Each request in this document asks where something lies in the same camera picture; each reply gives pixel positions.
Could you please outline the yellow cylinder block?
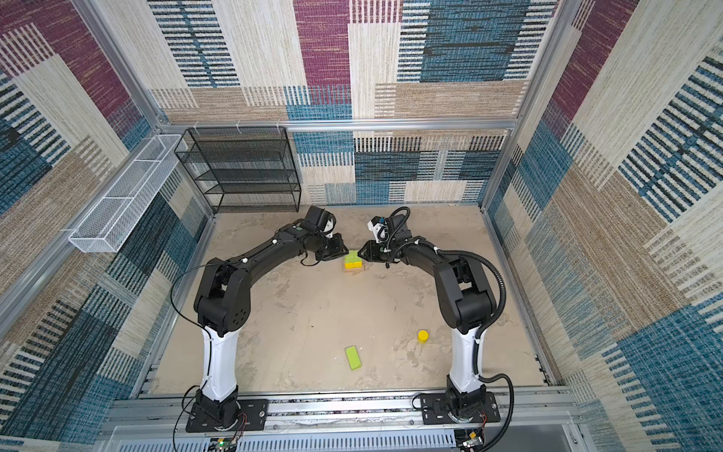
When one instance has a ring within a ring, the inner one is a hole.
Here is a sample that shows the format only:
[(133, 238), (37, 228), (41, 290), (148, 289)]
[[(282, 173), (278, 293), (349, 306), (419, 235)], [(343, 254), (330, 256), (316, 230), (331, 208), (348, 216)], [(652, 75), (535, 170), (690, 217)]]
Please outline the yellow cylinder block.
[(426, 330), (418, 331), (417, 339), (420, 344), (425, 344), (429, 340), (429, 332)]

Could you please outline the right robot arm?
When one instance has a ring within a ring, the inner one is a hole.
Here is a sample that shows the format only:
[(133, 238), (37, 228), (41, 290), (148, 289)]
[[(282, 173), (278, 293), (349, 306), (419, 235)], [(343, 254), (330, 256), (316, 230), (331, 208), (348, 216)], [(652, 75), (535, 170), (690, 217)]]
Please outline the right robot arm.
[(399, 244), (368, 241), (359, 251), (370, 263), (402, 263), (417, 267), (433, 277), (442, 318), (452, 333), (452, 365), (441, 402), (429, 395), (423, 408), (452, 422), (500, 420), (488, 385), (502, 375), (484, 377), (483, 342), (487, 329), (502, 316), (506, 307), (506, 286), (500, 271), (486, 258), (465, 250), (441, 250), (422, 237)]

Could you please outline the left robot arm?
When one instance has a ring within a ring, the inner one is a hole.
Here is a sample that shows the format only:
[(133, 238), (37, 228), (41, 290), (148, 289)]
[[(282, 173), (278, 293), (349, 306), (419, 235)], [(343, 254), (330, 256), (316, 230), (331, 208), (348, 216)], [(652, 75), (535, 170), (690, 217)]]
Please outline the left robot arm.
[(346, 256), (348, 248), (341, 234), (302, 220), (287, 224), (248, 252), (214, 258), (203, 266), (194, 324), (203, 331), (204, 374), (186, 432), (237, 431), (249, 420), (238, 400), (235, 363), (240, 330), (252, 313), (252, 286), (284, 262), (309, 253), (324, 262)]

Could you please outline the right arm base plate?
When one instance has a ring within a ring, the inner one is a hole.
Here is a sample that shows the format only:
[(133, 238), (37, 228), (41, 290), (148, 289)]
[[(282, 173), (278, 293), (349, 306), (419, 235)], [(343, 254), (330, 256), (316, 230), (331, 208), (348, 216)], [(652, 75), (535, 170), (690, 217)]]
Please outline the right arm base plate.
[(419, 393), (412, 398), (412, 408), (421, 412), (424, 425), (499, 423), (499, 406), (493, 393), (468, 414), (455, 415), (444, 393)]

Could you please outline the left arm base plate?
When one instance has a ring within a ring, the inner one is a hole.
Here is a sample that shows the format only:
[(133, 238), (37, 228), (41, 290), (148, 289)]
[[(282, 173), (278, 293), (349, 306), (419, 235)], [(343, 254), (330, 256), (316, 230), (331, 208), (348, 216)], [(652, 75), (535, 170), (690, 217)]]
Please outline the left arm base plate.
[(190, 409), (185, 432), (187, 433), (234, 433), (241, 431), (262, 431), (267, 422), (268, 399), (240, 399), (220, 419), (194, 402)]

